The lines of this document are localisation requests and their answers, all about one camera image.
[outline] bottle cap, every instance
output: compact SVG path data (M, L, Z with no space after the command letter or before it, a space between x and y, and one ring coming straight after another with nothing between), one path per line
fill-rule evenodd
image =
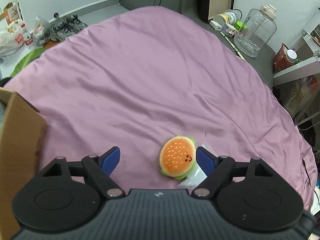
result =
M268 15L271 19L275 20L276 19L276 11L277 9L274 8L271 4L268 5L262 5L260 7L260 10L263 11L266 15Z
M290 61L295 61L297 59L297 53L292 49L288 49L287 56Z

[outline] box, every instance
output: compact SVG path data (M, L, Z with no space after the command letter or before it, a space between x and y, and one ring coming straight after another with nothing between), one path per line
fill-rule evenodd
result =
M0 87L0 101L7 106L0 131L0 240L8 240L20 230L11 202L36 172L46 122L14 91Z
M8 3L7 6L4 8L3 12L8 25L13 21L19 19L17 6L13 5L12 3Z
M4 13L0 14L0 21L2 21L5 18Z

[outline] green cloth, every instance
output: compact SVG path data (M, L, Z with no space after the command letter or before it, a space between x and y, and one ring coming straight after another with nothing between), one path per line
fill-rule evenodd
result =
M35 49L33 51L31 51L30 53L28 53L27 55L25 55L25 57L20 60L20 62L16 65L16 67L14 68L14 71L11 73L10 77L14 77L16 74L18 74L25 66L27 66L31 61L33 61L36 58L39 58L40 55L45 51L45 48L38 48Z

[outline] sneaker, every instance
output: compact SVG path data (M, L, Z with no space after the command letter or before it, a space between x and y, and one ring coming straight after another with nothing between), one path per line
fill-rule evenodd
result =
M52 25L51 26L51 35L50 35L50 39L52 41L64 41L66 38L68 38L69 36L75 34L76 32L74 32L69 25L63 21L60 22L58 25Z
M78 16L76 14L70 15L66 17L66 21L69 25L69 27L75 31L76 33L82 31L85 27L88 27L87 24L83 23L79 20Z

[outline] pink bedsheet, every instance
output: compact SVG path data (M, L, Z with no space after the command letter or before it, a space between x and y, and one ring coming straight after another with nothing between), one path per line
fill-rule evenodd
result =
M251 65L176 12L139 8L91 25L6 87L49 124L41 167L57 156L77 161L119 146L111 177L123 189L175 188L177 180L160 174L159 151L185 135L236 161L263 158L305 209L312 203L314 155L289 114Z

